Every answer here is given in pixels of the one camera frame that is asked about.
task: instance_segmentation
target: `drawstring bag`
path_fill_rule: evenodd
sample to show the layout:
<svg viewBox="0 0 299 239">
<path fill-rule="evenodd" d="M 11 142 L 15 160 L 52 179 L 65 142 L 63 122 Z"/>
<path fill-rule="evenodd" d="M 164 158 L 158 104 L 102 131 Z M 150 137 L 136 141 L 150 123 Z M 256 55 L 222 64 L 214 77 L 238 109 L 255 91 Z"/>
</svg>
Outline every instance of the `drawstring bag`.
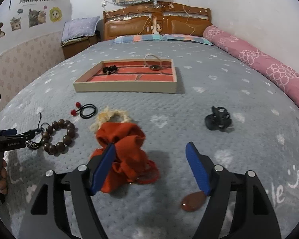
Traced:
<svg viewBox="0 0 299 239">
<path fill-rule="evenodd" d="M 96 139 L 103 148 L 96 149 L 91 158 L 101 155 L 109 143 L 116 149 L 116 159 L 101 189 L 103 193 L 110 193 L 126 183 L 148 184 L 159 178 L 156 164 L 141 149 L 145 134 L 138 125 L 106 122 L 97 131 Z"/>
</svg>

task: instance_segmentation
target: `cream scrunchie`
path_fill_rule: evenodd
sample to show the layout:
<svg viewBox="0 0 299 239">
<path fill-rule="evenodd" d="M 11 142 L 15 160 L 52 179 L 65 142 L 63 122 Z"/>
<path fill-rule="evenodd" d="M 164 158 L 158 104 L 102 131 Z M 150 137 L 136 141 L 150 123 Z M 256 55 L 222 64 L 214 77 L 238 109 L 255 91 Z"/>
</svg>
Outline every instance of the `cream scrunchie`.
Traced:
<svg viewBox="0 0 299 239">
<path fill-rule="evenodd" d="M 101 111 L 95 118 L 95 123 L 90 126 L 90 131 L 96 133 L 103 123 L 108 122 L 113 116 L 120 116 L 123 120 L 121 123 L 131 122 L 127 111 L 110 110 L 108 106 Z"/>
</svg>

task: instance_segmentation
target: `metal bolt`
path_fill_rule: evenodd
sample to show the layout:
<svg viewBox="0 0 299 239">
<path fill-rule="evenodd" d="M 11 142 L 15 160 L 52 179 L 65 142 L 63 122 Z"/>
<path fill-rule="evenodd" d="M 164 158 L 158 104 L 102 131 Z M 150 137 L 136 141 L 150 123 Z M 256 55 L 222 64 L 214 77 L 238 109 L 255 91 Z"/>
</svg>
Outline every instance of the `metal bolt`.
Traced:
<svg viewBox="0 0 299 239">
<path fill-rule="evenodd" d="M 80 165 L 77 169 L 80 171 L 80 172 L 83 172 L 87 169 L 88 167 L 85 165 L 85 164 L 82 164 Z"/>
<path fill-rule="evenodd" d="M 50 177 L 53 175 L 53 171 L 52 170 L 48 170 L 45 172 L 46 177 Z"/>
<path fill-rule="evenodd" d="M 222 170 L 224 170 L 224 167 L 222 167 L 221 165 L 215 165 L 214 166 L 214 169 L 217 171 L 217 172 L 221 172 Z"/>
<path fill-rule="evenodd" d="M 254 171 L 248 171 L 247 174 L 248 174 L 249 177 L 255 177 L 256 176 Z"/>
</svg>

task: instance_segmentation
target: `wooden bead bracelet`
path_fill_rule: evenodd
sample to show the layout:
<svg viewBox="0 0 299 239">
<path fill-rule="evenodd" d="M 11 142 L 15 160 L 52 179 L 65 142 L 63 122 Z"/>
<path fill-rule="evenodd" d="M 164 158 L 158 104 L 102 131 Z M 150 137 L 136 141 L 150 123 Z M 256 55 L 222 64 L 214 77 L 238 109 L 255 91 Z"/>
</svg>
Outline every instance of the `wooden bead bracelet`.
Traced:
<svg viewBox="0 0 299 239">
<path fill-rule="evenodd" d="M 58 128 L 66 128 L 67 134 L 62 138 L 63 142 L 57 142 L 56 145 L 49 143 L 50 135 L 53 133 L 53 130 Z M 42 133 L 41 144 L 43 145 L 44 151 L 49 155 L 54 155 L 57 152 L 61 153 L 65 150 L 65 145 L 69 146 L 72 143 L 72 138 L 75 137 L 75 126 L 68 120 L 59 120 L 58 122 L 52 122 L 51 126 L 49 125 L 46 128 L 46 132 Z"/>
</svg>

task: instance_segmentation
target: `wooden tray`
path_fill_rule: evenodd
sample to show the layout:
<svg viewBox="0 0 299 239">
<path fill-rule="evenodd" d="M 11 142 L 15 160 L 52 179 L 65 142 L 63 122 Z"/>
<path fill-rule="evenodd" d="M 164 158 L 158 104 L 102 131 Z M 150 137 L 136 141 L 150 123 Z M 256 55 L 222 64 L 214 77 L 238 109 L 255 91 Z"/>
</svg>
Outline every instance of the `wooden tray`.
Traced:
<svg viewBox="0 0 299 239">
<path fill-rule="evenodd" d="M 160 65 L 157 59 L 146 59 Z M 116 65 L 116 73 L 106 75 L 104 67 Z M 176 93 L 177 77 L 172 59 L 162 60 L 162 69 L 152 71 L 144 59 L 101 61 L 73 83 L 76 92 L 159 92 Z"/>
</svg>

